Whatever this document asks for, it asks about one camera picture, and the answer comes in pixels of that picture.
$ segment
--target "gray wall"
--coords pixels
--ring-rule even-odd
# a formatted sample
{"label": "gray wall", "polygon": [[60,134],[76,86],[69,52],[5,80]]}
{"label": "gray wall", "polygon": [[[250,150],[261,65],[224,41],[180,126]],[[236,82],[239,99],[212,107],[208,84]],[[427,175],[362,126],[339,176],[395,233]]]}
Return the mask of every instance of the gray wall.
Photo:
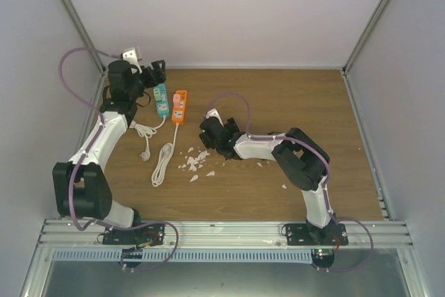
{"label": "gray wall", "polygon": [[443,296],[444,0],[393,0],[350,80],[394,218],[406,220],[427,282]]}
{"label": "gray wall", "polygon": [[341,67],[378,1],[73,0],[98,47],[191,68]]}
{"label": "gray wall", "polygon": [[[86,116],[57,77],[82,43],[59,0],[0,6],[0,294],[18,296],[43,219],[56,215],[51,169],[72,155]],[[69,82],[90,97],[98,71],[89,55],[72,58]]]}

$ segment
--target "pink plug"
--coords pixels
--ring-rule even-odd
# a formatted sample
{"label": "pink plug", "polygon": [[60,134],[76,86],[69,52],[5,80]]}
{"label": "pink plug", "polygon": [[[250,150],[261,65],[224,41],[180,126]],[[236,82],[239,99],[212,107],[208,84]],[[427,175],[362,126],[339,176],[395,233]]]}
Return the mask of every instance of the pink plug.
{"label": "pink plug", "polygon": [[179,108],[180,103],[181,102],[181,95],[179,94],[174,94],[173,95],[173,108]]}

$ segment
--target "orange power strip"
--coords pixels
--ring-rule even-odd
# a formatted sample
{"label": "orange power strip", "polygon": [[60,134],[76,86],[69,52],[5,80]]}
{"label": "orange power strip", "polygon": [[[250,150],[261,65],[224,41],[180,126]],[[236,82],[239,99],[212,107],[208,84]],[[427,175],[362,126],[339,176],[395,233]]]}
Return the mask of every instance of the orange power strip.
{"label": "orange power strip", "polygon": [[173,112],[172,121],[173,123],[179,123],[184,125],[184,117],[186,116],[186,106],[187,106],[187,91],[177,90],[173,95]]}

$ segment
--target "teal power strip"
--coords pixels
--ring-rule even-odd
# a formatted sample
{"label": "teal power strip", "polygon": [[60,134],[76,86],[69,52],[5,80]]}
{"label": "teal power strip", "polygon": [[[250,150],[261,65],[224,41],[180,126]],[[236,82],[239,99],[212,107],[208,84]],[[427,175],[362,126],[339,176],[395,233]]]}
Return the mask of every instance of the teal power strip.
{"label": "teal power strip", "polygon": [[170,116],[170,107],[168,106],[167,90],[165,85],[160,83],[158,86],[153,88],[153,96],[156,100],[156,111],[160,118]]}

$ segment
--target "white power cord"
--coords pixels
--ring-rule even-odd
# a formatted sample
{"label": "white power cord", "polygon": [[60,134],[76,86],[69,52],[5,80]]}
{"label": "white power cord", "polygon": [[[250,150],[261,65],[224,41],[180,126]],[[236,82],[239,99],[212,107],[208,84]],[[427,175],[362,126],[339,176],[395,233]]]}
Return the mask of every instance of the white power cord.
{"label": "white power cord", "polygon": [[165,170],[167,169],[168,162],[173,156],[176,144],[176,135],[178,132],[179,123],[176,124],[175,135],[173,136],[173,144],[165,144],[159,152],[158,165],[154,169],[152,174],[152,185],[157,187],[164,182]]}
{"label": "white power cord", "polygon": [[163,126],[163,124],[165,123],[165,119],[166,116],[163,117],[162,122],[157,127],[148,127],[147,125],[140,125],[139,123],[136,123],[134,121],[131,122],[130,128],[135,129],[138,132],[139,137],[145,138],[146,142],[145,151],[140,154],[140,157],[142,158],[143,161],[147,161],[148,159],[150,159],[151,155],[150,147],[148,145],[148,140],[158,132],[157,129]]}

